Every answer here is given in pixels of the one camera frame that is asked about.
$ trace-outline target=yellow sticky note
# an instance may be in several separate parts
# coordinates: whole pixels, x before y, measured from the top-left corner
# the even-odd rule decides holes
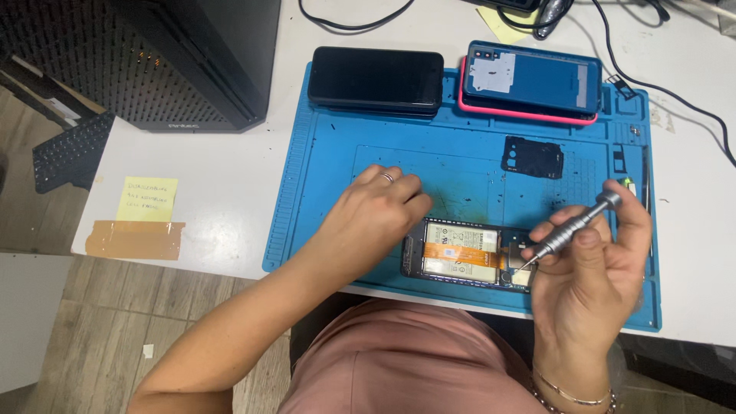
[[[477,11],[501,43],[516,43],[531,34],[531,29],[519,29],[503,23],[501,18],[498,17],[498,11],[495,6],[480,6]],[[505,7],[503,12],[513,21],[523,24],[533,24],[537,20],[539,9],[532,13],[524,13]]]
[[[115,220],[171,221],[178,183],[176,178],[126,177]]]

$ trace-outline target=ventilation grille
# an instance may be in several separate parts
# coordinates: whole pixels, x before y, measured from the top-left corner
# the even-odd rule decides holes
[[[227,121],[107,0],[1,0],[0,49],[128,122]]]

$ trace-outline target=precision screwdriver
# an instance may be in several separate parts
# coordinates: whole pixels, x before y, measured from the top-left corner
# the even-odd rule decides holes
[[[614,210],[621,205],[621,196],[611,190],[603,190],[595,198],[595,206],[587,209],[583,214],[579,216],[571,217],[566,222],[555,227],[551,233],[549,233],[538,245],[533,246],[531,249],[534,252],[534,257],[531,258],[526,264],[520,267],[518,270],[523,270],[525,267],[540,260],[542,257],[548,254],[555,254],[561,251],[565,246],[569,245],[573,241],[575,233],[581,228],[585,227],[590,223],[593,218],[604,210]]]

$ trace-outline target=white desk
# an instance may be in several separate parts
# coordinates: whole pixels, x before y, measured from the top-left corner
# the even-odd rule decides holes
[[[404,1],[305,0],[305,7],[320,17],[359,24],[390,14]],[[172,221],[186,222],[180,258],[137,262],[262,278],[263,251],[313,50],[425,50],[441,53],[445,66],[457,66],[470,41],[496,41],[475,7],[460,0],[420,0],[384,27],[345,36],[307,21],[297,0],[283,0],[266,122],[242,135],[200,135],[148,133],[116,119],[72,251],[85,253],[95,220],[115,219],[125,176],[178,178]],[[626,7],[630,12],[621,4],[604,5],[619,66],[715,112],[736,136],[736,38],[718,33],[712,13],[695,10],[698,20],[670,8],[672,20],[652,28],[633,15],[656,23],[654,8]],[[604,62],[604,77],[612,72],[601,17],[585,0],[575,3],[546,41],[529,36],[517,45],[595,55]],[[736,248],[736,169],[714,141],[713,133],[720,139],[721,129],[713,120],[660,92],[650,91],[650,99],[663,315],[657,335],[736,346],[736,270],[727,259]],[[346,290],[522,317],[382,291]]]

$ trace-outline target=black pc tower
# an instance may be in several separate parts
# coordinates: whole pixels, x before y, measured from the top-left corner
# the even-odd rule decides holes
[[[0,59],[143,130],[238,132],[268,108],[280,0],[1,0]]]

